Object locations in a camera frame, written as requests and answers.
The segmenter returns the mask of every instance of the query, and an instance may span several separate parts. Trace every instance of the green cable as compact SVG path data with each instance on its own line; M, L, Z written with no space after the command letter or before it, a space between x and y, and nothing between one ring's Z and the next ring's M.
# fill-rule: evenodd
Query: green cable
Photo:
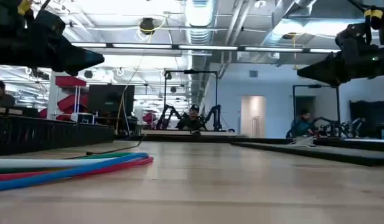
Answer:
M77 159L107 159L107 158L116 158L121 156L127 156L132 154L132 152L118 152L118 153L110 153L110 154L99 154L94 156L83 156ZM0 169L0 174L10 174L16 172L36 172L36 171L44 171L44 170L60 170L60 169L46 169L46 168L3 168Z

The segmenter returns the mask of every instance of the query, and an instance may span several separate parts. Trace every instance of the man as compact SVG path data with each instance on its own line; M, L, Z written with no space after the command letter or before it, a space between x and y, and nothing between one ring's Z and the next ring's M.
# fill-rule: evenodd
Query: man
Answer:
M197 105L192 105L189 110L189 117L181 119L178 122L177 129L189 131L205 131L205 125L199 120L200 108Z
M300 120L293 122L293 126L291 128L291 133L293 136L304 136L304 135L314 135L313 128L314 126L310 123L311 114L307 109L303 109L300 113Z
M0 81L0 107L12 107L15 105L15 98L5 93L5 83Z

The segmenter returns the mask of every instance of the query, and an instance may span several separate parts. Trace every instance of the red cable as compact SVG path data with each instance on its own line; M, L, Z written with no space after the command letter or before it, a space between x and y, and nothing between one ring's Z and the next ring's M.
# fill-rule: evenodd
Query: red cable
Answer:
M122 164L117 164L117 165L114 165L114 166L111 166L111 167L107 167L107 168L104 168L104 169L95 170L93 172L89 172L89 173L80 175L78 177L84 177L84 176L96 175L96 174L105 174L105 173L114 172L114 171L121 170L121 169L129 169L129 168L132 168L132 167L135 167L135 166L142 166L142 165L148 164L148 163L150 163L152 161L153 161L153 157L149 157L147 159L141 159L141 160L137 160L137 161L132 161L132 162L124 162ZM31 176L40 175L40 174L48 174L50 172L52 172L52 171L38 171L38 172L23 172L23 173L0 174L0 181L20 179L20 178L31 177Z

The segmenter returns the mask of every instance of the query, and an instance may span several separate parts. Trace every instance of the computer monitor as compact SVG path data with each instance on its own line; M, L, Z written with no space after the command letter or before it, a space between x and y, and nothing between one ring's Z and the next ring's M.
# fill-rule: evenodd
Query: computer monitor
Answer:
M124 92L124 85L90 85L88 111L118 112L122 94L127 116L134 110L135 86L129 85Z

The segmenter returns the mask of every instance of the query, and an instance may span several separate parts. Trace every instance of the blue cable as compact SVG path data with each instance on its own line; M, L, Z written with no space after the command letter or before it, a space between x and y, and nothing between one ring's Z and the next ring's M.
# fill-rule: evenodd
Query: blue cable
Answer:
M113 165L120 164L122 162L128 162L135 159L145 159L148 157L149 155L146 153L142 153L142 152L133 153L127 156L110 159L108 161L103 161L96 164L80 166L73 169L61 170L61 171L51 172L49 174L41 174L41 175L25 177L25 178L15 179L15 180L0 181L0 191L30 187L37 184L44 184L44 183L59 180L62 178L74 177L74 176L82 175L95 170L100 170L105 167L110 167Z

